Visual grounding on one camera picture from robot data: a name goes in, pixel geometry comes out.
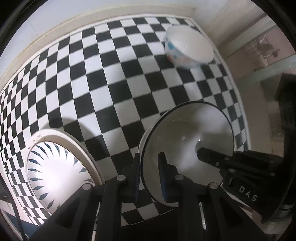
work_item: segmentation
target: blue patterned bowl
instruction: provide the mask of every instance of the blue patterned bowl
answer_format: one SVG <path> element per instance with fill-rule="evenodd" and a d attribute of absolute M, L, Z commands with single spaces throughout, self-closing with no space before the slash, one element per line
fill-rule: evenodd
<path fill-rule="evenodd" d="M 214 58 L 214 51 L 209 42 L 189 26 L 169 27 L 165 38 L 165 52 L 168 59 L 184 69 L 208 64 Z"/>

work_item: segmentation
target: bowl rim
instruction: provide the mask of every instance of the bowl rim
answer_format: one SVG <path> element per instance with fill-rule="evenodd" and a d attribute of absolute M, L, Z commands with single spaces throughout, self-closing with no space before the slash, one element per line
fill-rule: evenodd
<path fill-rule="evenodd" d="M 172 113 L 174 110 L 176 110 L 176 109 L 178 109 L 178 108 L 180 108 L 180 107 L 182 107 L 182 106 L 185 106 L 185 105 L 188 105 L 188 104 L 193 104 L 193 103 L 201 103 L 201 104 L 208 104 L 208 105 L 211 105 L 211 106 L 213 106 L 213 107 L 215 107 L 216 109 L 218 109 L 224 116 L 225 116 L 225 118 L 226 118 L 226 120 L 227 120 L 227 122 L 229 123 L 229 125 L 230 125 L 230 128 L 231 128 L 231 132 L 232 132 L 232 140 L 233 140 L 233 152 L 234 152 L 234 147 L 235 147 L 235 143 L 234 143 L 234 132 L 233 132 L 233 128 L 232 128 L 232 125 L 231 125 L 231 123 L 230 123 L 230 121 L 228 120 L 228 118 L 227 118 L 227 116 L 225 115 L 225 113 L 222 111 L 222 110 L 220 110 L 217 106 L 215 106 L 214 104 L 212 104 L 212 103 L 209 103 L 209 102 L 206 102 L 206 101 L 202 101 L 202 100 L 194 100 L 194 101 L 188 101 L 188 102 L 184 102 L 184 103 L 182 103 L 182 104 L 179 104 L 179 105 L 177 105 L 177 106 L 175 106 L 174 108 L 172 108 L 172 109 L 170 109 L 170 110 L 168 110 L 167 112 L 165 112 L 154 124 L 153 124 L 153 126 L 151 126 L 151 129 L 150 129 L 150 132 L 149 132 L 149 134 L 148 134 L 148 136 L 147 136 L 147 139 L 146 139 L 146 141 L 145 141 L 145 143 L 144 143 L 144 146 L 143 146 L 143 150 L 142 150 L 142 152 L 140 153 L 140 172 L 141 172 L 141 179 L 142 179 L 142 183 L 143 183 L 143 186 L 144 186 L 144 188 L 145 188 L 145 190 L 147 191 L 147 193 L 149 194 L 149 196 L 153 199 L 153 200 L 155 200 L 155 201 L 157 201 L 157 202 L 160 202 L 159 200 L 157 200 L 151 193 L 150 193 L 150 191 L 149 191 L 149 189 L 148 189 L 148 187 L 147 187 L 147 185 L 146 185 L 146 182 L 145 182 L 145 179 L 144 179 L 144 175 L 143 175 L 143 159 L 144 159 L 144 153 L 145 153 L 145 150 L 146 150 L 146 147 L 147 147 L 147 145 L 148 145 L 148 141 L 149 141 L 149 139 L 150 139 L 150 137 L 152 136 L 152 133 L 154 132 L 154 130 L 156 129 L 156 127 L 159 125 L 159 123 L 166 117 L 166 116 L 168 116 L 170 113 Z"/>

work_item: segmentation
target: black and white checkered mat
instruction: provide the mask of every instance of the black and white checkered mat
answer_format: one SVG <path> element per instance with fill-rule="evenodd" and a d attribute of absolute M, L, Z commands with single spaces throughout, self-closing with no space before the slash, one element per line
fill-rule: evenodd
<path fill-rule="evenodd" d="M 195 69 L 174 68 L 164 51 L 172 24 L 197 29 L 190 19 L 143 16 L 77 31 L 29 59 L 2 90 L 1 157 L 34 224 L 49 217 L 30 191 L 24 170 L 26 143 L 40 129 L 59 128 L 74 136 L 108 180 L 132 163 L 142 134 L 162 113 L 203 99 L 231 121 L 237 148 L 247 148 L 242 109 L 218 56 Z M 138 203 L 123 204 L 122 225 L 168 210 L 141 185 Z"/>

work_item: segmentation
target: screw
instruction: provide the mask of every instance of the screw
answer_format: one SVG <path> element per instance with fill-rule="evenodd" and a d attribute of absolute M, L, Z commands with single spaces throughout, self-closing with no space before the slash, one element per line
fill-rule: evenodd
<path fill-rule="evenodd" d="M 117 179 L 118 181 L 124 181 L 124 180 L 126 179 L 126 176 L 125 176 L 125 175 L 118 175 L 118 176 L 116 177 L 116 179 Z"/>

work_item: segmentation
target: white bowl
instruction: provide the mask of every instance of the white bowl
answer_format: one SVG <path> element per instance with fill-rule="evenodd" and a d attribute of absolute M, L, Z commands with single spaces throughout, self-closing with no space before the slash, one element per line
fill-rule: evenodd
<path fill-rule="evenodd" d="M 31 137 L 27 150 L 30 188 L 51 214 L 83 184 L 105 183 L 86 148 L 67 133 L 40 130 Z"/>
<path fill-rule="evenodd" d="M 198 31 L 184 25 L 168 28 L 165 52 L 176 67 L 185 69 L 208 64 L 214 58 L 210 43 Z"/>
<path fill-rule="evenodd" d="M 196 155 L 200 147 L 207 147 L 232 156 L 234 137 L 231 124 L 216 106 L 201 101 L 186 102 L 163 114 L 143 135 L 141 176 L 150 196 L 165 205 L 158 172 L 157 156 L 164 152 L 169 164 L 180 174 L 202 185 L 220 183 L 219 169 L 200 161 Z"/>

